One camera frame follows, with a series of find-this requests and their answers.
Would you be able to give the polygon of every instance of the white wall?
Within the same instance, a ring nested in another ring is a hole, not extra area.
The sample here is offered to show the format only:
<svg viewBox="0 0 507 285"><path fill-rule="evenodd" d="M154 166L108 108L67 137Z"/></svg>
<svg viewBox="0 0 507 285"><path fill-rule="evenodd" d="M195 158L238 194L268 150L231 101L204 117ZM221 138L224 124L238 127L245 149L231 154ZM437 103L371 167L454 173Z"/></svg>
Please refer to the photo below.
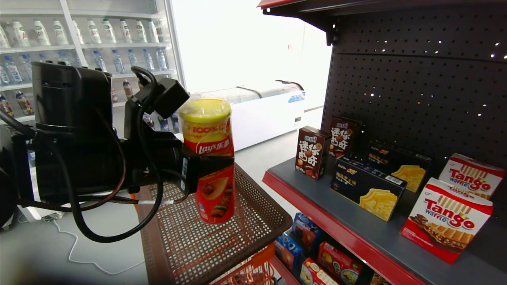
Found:
<svg viewBox="0 0 507 285"><path fill-rule="evenodd" d="M322 105L331 48L305 22L263 15L259 0L172 0L190 92L262 80L295 81L307 108Z"/></svg>

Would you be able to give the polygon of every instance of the white milk bottle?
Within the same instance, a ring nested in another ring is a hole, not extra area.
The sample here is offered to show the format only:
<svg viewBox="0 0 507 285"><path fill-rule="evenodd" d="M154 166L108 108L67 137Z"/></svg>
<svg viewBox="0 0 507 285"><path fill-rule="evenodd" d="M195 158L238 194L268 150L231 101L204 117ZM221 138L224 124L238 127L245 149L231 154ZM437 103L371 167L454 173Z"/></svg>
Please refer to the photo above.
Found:
<svg viewBox="0 0 507 285"><path fill-rule="evenodd" d="M115 30L113 30L113 26L109 23L109 19L104 19L104 29L105 29L105 39L109 43L116 43Z"/></svg>
<svg viewBox="0 0 507 285"><path fill-rule="evenodd" d="M39 44L41 46L50 46L51 42L49 41L48 32L46 31L46 28L44 28L44 25L42 25L38 19L34 19L33 26L35 27Z"/></svg>
<svg viewBox="0 0 507 285"><path fill-rule="evenodd" d="M0 26L0 48L8 49L11 45L9 44L9 39L5 35L4 28Z"/></svg>
<svg viewBox="0 0 507 285"><path fill-rule="evenodd" d="M74 29L76 29L76 34L78 35L79 43L84 45L85 41L83 40L83 34L81 33L81 30L79 29L78 24L76 23L75 20L72 20L72 22L74 23Z"/></svg>
<svg viewBox="0 0 507 285"><path fill-rule="evenodd" d="M140 19L135 21L135 27L137 28L137 35L142 43L147 43L148 39L146 38L146 31L144 30L144 26Z"/></svg>
<svg viewBox="0 0 507 285"><path fill-rule="evenodd" d="M67 34L65 34L65 30L63 29L63 26L60 23L60 21L58 21L58 19L53 19L53 27L55 29L56 35L56 45L57 46L68 45Z"/></svg>
<svg viewBox="0 0 507 285"><path fill-rule="evenodd" d="M16 34L16 39L19 42L20 47L29 47L30 40L28 39L28 35L25 32L25 29L21 25L18 20L12 21L12 27L14 28L14 34Z"/></svg>
<svg viewBox="0 0 507 285"><path fill-rule="evenodd" d="M100 35L98 34L97 26L93 22L93 19L88 18L88 29L90 31L90 36L92 38L92 43L94 43L94 44L102 44L102 41L100 40Z"/></svg>
<svg viewBox="0 0 507 285"><path fill-rule="evenodd" d="M125 19L120 19L120 26L122 27L122 34L123 34L123 37L125 38L125 42L131 43L132 37L130 36L130 30L128 28L128 25L127 25L127 22L125 21Z"/></svg>
<svg viewBox="0 0 507 285"><path fill-rule="evenodd" d="M157 28L155 28L155 24L152 20L148 20L148 31L150 33L150 38L152 39L152 43L158 43L158 32Z"/></svg>

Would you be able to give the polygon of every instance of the white cable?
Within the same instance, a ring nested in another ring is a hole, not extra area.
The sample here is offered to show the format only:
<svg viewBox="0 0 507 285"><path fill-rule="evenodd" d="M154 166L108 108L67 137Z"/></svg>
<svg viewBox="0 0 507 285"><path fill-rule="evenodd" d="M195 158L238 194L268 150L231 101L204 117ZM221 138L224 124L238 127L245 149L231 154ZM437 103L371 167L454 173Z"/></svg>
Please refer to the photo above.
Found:
<svg viewBox="0 0 507 285"><path fill-rule="evenodd" d="M138 202L139 205L153 205L155 204L155 201L154 200L139 200ZM161 205L173 205L174 204L174 200L164 200L162 202L160 202Z"/></svg>
<svg viewBox="0 0 507 285"><path fill-rule="evenodd" d="M104 272L104 273L106 273L106 274L109 274L109 275L117 275L117 274L123 273L123 272L125 272L125 271L127 271L127 270L130 270L130 269L132 269L132 268L136 267L136 266L137 266L137 265L139 265L139 264L144 263L144 260L143 260L143 261L141 261L141 262L139 262L139 263L136 263L136 264L134 264L134 265L130 266L129 268L123 269L122 271L119 271L119 272L116 272L116 273L111 273L111 272L109 272L109 271L107 271L107 270L103 269L102 267L100 267L98 264L96 264L96 263L95 263L95 262L93 262L93 261L78 261L78 260L73 260L73 259L71 258L71 256L72 256L72 252L74 251L74 247L76 247L76 243L78 243L78 236L76 236L75 234L73 234L73 233L71 233L71 232L62 231L62 230L60 229L60 226L56 223L56 220L53 220L53 222L54 222L55 226L58 228L58 232L59 232L59 233L66 233L66 234L69 234L69 235L73 236L73 237L76 239L76 240L74 241L74 244L72 245L72 248L70 249L70 252L68 253L68 260L69 260L70 262L74 262L74 263L81 263L81 264L88 264L88 263L91 263L91 264L95 265L98 269L100 269L102 272Z"/></svg>

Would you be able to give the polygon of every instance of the red shelf edge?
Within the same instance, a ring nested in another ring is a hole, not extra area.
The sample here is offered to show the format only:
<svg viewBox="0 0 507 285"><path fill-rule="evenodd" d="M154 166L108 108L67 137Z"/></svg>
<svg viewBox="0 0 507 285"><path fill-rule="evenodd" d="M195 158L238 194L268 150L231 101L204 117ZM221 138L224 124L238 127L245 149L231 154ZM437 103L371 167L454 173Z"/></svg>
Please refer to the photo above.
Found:
<svg viewBox="0 0 507 285"><path fill-rule="evenodd" d="M257 7L261 7L261 9L272 7L280 4L288 4L290 2L295 2L296 0L261 0L261 2L257 5Z"/></svg>
<svg viewBox="0 0 507 285"><path fill-rule="evenodd" d="M292 272L287 267L285 267L285 265L282 263L281 260L278 259L278 257L273 256L269 260L269 263L273 265L275 270L285 280L287 285L301 285L299 280L294 275L292 275Z"/></svg>
<svg viewBox="0 0 507 285"><path fill-rule="evenodd" d="M393 285L425 285L407 269L387 257L384 253L371 246L368 242L335 220L325 210L309 201L299 191L274 176L269 171L262 178L267 186L280 194L285 200L299 209L316 225L340 242L354 255L361 258L372 269L380 273Z"/></svg>

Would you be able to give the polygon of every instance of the orange basket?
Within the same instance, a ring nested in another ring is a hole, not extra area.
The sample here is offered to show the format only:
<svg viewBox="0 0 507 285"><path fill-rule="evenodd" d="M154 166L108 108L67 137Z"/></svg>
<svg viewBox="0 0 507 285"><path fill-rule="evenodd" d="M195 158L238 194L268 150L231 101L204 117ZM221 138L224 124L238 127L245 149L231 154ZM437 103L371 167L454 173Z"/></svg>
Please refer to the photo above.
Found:
<svg viewBox="0 0 507 285"><path fill-rule="evenodd" d="M275 244L271 243L235 268L217 278L213 285L272 285L275 270L269 260L275 256Z"/></svg>

